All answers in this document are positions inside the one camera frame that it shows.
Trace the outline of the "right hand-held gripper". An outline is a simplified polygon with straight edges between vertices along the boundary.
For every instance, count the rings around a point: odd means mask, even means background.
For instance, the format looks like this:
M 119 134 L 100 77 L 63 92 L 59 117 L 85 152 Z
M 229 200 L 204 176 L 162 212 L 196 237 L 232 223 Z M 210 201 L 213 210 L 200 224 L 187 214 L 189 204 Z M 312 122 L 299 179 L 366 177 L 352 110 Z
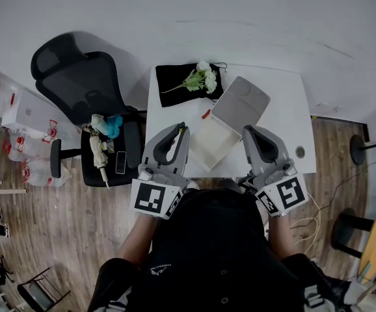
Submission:
M 247 184 L 269 216 L 284 216 L 304 205 L 308 201 L 304 178 L 294 161 L 288 159 L 283 140 L 268 129 L 251 125 L 244 126 L 242 137 L 254 174 L 247 179 Z

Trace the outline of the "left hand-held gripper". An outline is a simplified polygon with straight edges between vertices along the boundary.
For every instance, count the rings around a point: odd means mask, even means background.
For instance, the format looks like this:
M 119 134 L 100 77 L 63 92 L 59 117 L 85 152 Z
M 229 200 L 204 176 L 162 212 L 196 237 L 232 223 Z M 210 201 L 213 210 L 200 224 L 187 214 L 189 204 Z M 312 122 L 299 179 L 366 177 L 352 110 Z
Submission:
M 131 209 L 168 220 L 181 201 L 189 180 L 183 176 L 189 152 L 190 130 L 171 125 L 145 145 L 139 176 L 131 184 Z M 171 159 L 167 159 L 174 150 Z

